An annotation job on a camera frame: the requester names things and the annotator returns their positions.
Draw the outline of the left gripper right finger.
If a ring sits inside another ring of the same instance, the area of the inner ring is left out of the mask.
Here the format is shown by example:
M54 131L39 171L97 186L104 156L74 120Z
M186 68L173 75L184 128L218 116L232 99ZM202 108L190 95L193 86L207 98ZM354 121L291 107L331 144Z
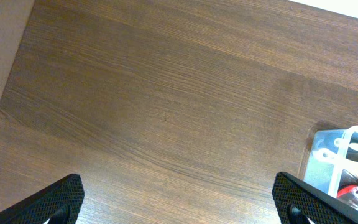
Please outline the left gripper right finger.
M284 224L358 223L356 209L287 172L276 174L272 197Z

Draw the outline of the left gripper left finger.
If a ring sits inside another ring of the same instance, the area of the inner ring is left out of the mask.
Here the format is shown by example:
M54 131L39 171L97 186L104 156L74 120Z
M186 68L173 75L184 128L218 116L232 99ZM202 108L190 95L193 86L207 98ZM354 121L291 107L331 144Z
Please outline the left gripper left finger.
M1 211L0 224L74 224L84 197L80 175L70 174Z

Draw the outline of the orange scraper wooden handle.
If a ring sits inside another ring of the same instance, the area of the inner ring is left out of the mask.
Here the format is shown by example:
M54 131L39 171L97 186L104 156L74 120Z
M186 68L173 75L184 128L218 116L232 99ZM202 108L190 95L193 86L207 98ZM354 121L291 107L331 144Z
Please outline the orange scraper wooden handle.
M354 177L358 178L358 162L338 156L326 148L313 152L313 155L317 158L317 160L332 164L340 169L344 169Z

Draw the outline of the small red-handled cutters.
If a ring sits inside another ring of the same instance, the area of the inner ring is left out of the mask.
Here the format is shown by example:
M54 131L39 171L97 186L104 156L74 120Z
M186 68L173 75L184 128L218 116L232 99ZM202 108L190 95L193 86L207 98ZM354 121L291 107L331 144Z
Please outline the small red-handled cutters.
M358 185L348 185L337 192L337 198L351 194L358 196Z

